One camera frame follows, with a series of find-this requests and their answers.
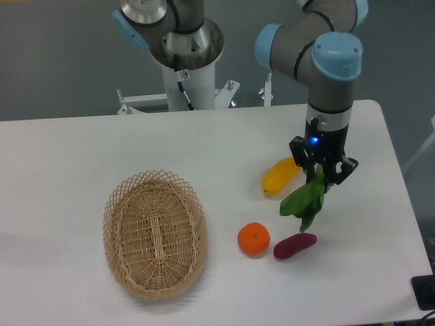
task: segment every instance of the yellow pepper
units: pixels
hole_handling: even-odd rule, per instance
[[[267,172],[261,182],[263,192],[268,195],[278,194],[300,170],[302,168],[296,165],[293,158],[279,161]]]

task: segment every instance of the leafy green vegetable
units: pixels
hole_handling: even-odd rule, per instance
[[[309,204],[324,192],[323,185],[308,183],[299,187],[284,198],[279,206],[281,216],[295,215],[306,209]]]
[[[324,198],[324,174],[321,167],[318,167],[310,182],[299,187],[281,202],[279,214],[294,215],[302,219],[300,232],[303,233],[311,226],[316,214],[321,211]]]
[[[316,214],[318,214],[318,212],[321,211],[321,207],[323,206],[323,202],[324,202],[324,197],[325,197],[324,194],[320,195],[314,201],[312,201],[310,205],[305,209],[306,214],[301,217],[302,224],[300,225],[299,228],[300,233],[305,232],[311,226],[311,224],[313,224],[314,217],[316,216]]]

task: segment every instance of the wicker basket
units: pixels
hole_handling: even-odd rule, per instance
[[[147,171],[119,185],[104,214],[111,273],[130,293],[163,299],[189,287],[207,254],[205,218],[189,183]]]

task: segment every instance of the orange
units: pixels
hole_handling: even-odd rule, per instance
[[[240,249],[250,257],[257,257],[266,252],[271,235],[267,229],[258,222],[245,225],[237,235]]]

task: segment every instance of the blue led light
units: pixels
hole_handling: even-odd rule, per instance
[[[317,137],[310,137],[310,145],[314,146],[315,144],[317,144],[319,142],[319,139]]]

